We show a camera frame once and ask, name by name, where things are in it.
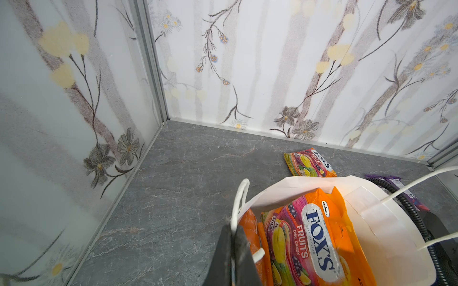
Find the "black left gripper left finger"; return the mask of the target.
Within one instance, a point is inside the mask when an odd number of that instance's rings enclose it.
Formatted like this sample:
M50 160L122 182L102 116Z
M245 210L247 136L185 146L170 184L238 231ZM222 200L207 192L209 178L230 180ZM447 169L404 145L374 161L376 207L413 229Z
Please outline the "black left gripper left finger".
M230 225L226 224L222 227L208 274L205 278L205 281L203 282L203 286L232 285L231 247L232 233Z

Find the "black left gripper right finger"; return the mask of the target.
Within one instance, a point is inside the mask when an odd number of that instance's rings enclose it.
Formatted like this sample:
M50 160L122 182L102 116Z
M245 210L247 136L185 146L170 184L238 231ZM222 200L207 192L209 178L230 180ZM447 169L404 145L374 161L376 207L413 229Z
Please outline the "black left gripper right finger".
M249 242L241 226L233 238L234 284L235 286L261 286Z

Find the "orange corn chips bag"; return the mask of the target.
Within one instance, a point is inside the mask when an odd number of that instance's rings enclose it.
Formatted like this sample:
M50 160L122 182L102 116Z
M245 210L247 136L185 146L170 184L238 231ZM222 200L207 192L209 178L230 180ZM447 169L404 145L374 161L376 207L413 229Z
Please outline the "orange corn chips bag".
M260 236L258 233L258 223L256 216L254 215L251 209L248 209L245 214L242 216L239 225L243 228L247 241L249 243L250 252L255 254L259 249L261 249ZM260 260L255 263L256 271L258 277L260 278L261 284L263 286L267 285L267 278L264 273L265 267L263 260Z

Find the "fox's candy bag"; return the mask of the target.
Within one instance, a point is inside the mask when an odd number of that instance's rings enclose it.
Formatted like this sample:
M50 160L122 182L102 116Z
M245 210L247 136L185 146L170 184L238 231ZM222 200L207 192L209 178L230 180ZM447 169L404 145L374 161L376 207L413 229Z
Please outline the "fox's candy bag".
M317 188L261 213L276 286L374 286L337 188Z
M285 153L284 160L293 176L320 178L337 177L330 163L314 148L293 153Z

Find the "white floral paper bag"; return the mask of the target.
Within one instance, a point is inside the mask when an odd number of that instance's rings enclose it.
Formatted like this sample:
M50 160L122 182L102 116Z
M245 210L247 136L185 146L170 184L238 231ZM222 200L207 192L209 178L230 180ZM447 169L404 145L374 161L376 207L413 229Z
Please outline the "white floral paper bag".
M331 193L337 188L348 210L357 238L379 286L431 286L436 270L427 248L457 238L457 233L425 242L419 230L395 201L415 185L436 175L457 170L436 170L388 195L373 182L356 176L318 178L292 176L281 180L247 200L249 180L244 179L236 193L230 219L231 232L248 209L260 212L279 207L317 188Z

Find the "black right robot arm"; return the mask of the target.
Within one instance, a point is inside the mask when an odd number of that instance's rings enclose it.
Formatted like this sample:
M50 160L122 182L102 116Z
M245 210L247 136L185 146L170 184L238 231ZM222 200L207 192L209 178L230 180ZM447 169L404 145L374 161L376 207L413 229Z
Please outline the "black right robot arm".
M393 194L404 187L401 178L395 176L366 175L365 179ZM409 190L396 197L399 205L413 221L425 242L442 235L449 235L440 218L419 201ZM458 242L454 239L435 243L427 248L436 270L435 286L458 284Z

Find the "Fox's candy bag top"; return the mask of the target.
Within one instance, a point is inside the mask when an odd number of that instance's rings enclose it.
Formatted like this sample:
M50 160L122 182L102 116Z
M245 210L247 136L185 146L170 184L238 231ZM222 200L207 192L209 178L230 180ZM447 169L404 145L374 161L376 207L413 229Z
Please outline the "Fox's candy bag top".
M337 177L330 163L314 148L293 153L285 153L284 160L293 176L320 178Z

